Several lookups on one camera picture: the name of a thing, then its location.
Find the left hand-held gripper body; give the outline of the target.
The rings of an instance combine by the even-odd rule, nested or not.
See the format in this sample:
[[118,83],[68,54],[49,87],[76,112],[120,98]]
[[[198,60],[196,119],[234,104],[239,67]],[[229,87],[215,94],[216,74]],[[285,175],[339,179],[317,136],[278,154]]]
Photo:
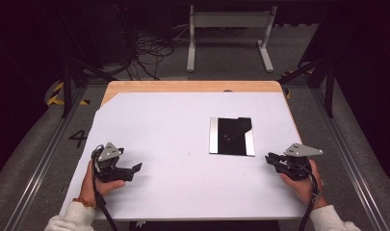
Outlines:
[[105,183],[116,180],[127,181],[126,169],[117,167],[119,156],[118,148],[111,142],[98,145],[91,154],[94,175]]

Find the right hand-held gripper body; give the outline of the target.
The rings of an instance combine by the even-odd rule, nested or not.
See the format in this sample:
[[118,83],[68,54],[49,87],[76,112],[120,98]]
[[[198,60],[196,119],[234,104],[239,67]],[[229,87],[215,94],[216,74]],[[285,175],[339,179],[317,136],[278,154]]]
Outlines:
[[301,143],[291,144],[280,157],[285,164],[283,173],[294,181],[306,179],[312,172],[308,158],[310,156],[322,155],[321,149],[313,148]]

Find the silver picture frame black back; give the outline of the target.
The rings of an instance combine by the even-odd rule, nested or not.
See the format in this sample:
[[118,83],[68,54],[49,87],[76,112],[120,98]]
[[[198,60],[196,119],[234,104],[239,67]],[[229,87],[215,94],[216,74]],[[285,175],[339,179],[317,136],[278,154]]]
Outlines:
[[220,155],[255,156],[250,117],[211,117],[209,153]]

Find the person's right hand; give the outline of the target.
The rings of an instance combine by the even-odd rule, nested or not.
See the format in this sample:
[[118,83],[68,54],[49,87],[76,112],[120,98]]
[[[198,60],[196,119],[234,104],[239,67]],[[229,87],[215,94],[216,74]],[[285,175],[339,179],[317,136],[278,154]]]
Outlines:
[[[324,194],[323,194],[323,181],[322,177],[318,171],[317,165],[313,160],[309,160],[312,173],[318,183],[318,189],[321,193],[319,198],[317,199],[317,202],[313,206],[313,209],[319,209],[322,207],[325,207],[328,205],[328,203],[325,200]],[[291,178],[289,178],[286,174],[280,173],[279,177],[281,180],[290,187],[294,193],[296,194],[297,198],[305,205],[309,205],[312,200],[312,192],[313,192],[313,183],[309,178],[306,178],[304,180],[300,181],[293,181]]]

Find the person's left hand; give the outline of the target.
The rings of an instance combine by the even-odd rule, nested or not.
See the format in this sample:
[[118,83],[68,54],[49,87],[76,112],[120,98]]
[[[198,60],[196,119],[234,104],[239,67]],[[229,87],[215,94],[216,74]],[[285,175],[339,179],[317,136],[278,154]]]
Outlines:
[[92,162],[89,162],[88,168],[83,179],[79,198],[86,202],[89,206],[96,205],[94,189],[96,189],[102,196],[108,193],[120,189],[125,186],[125,182],[122,180],[116,180],[113,182],[103,183],[100,180],[96,180],[95,184],[92,183]]

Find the white table cover board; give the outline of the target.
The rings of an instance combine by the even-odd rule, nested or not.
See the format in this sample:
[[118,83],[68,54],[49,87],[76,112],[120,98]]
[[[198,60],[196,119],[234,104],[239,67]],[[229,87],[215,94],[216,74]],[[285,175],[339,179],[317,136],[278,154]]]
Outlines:
[[[213,117],[250,118],[254,156],[211,154]],[[106,196],[115,219],[299,218],[304,205],[265,160],[297,141],[280,92],[120,93],[96,112],[65,199],[78,196],[93,150],[112,142],[119,167],[142,167]]]

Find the black metal stand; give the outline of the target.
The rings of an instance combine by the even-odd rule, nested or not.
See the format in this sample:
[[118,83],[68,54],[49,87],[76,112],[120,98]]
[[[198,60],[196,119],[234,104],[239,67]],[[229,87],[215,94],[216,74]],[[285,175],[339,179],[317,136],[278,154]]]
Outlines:
[[329,117],[333,117],[332,102],[334,89],[334,61],[337,56],[332,51],[313,52],[309,49],[303,53],[299,61],[299,68],[292,72],[284,72],[278,80],[279,84],[290,82],[308,70],[312,70],[307,86],[317,89],[325,81],[325,110]]
[[62,61],[62,77],[64,83],[64,112],[63,118],[70,114],[75,101],[71,93],[71,84],[74,83],[78,89],[84,89],[88,83],[86,69],[93,76],[106,80],[115,81],[110,74],[92,65],[85,50],[91,50],[90,35],[87,32],[85,19],[80,7],[77,6],[56,6],[53,8],[54,16],[54,39],[56,49]]

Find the yellow black hazard tape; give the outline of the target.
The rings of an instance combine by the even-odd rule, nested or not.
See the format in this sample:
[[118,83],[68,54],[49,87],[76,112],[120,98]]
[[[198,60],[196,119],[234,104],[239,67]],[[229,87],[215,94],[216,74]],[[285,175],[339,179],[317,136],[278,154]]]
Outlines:
[[59,93],[64,88],[64,82],[59,81],[56,87],[53,89],[51,96],[47,100],[47,105],[64,105],[65,101],[63,99],[59,99]]

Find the white metal stand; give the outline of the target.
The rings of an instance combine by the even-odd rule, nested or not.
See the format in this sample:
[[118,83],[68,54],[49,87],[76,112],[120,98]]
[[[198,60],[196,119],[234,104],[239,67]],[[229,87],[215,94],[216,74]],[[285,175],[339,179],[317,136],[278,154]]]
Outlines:
[[268,40],[276,16],[277,6],[262,12],[197,12],[190,7],[189,48],[187,71],[195,71],[195,29],[218,27],[262,28],[263,37],[256,42],[266,71],[273,72],[273,64],[267,50]]

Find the aluminium floor rail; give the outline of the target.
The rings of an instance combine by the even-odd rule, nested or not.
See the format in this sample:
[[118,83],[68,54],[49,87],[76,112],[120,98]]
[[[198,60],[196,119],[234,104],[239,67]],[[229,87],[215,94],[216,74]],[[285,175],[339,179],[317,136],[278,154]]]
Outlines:
[[384,219],[380,209],[378,208],[374,197],[372,196],[369,185],[366,182],[363,175],[360,173],[357,164],[354,162],[351,151],[346,144],[342,133],[336,123],[331,118],[325,108],[325,100],[322,97],[321,91],[318,89],[311,89],[311,94],[320,108],[320,111],[325,118],[325,123],[330,130],[332,137],[335,139],[339,149],[339,156],[346,169],[349,178],[351,179],[352,185],[359,197],[359,200],[373,226],[375,231],[390,231],[390,227]]
[[63,136],[63,133],[70,122],[76,108],[79,105],[82,97],[85,94],[85,89],[76,89],[73,97],[70,99],[71,106],[65,117],[60,117],[59,123],[56,126],[53,136],[50,139],[46,149],[43,152],[42,157],[39,159],[39,163],[35,168],[33,175],[30,177],[26,188],[17,202],[7,224],[3,231],[17,231],[21,223],[23,222],[35,196],[38,193],[39,187],[48,171],[52,160],[57,153],[57,147]]

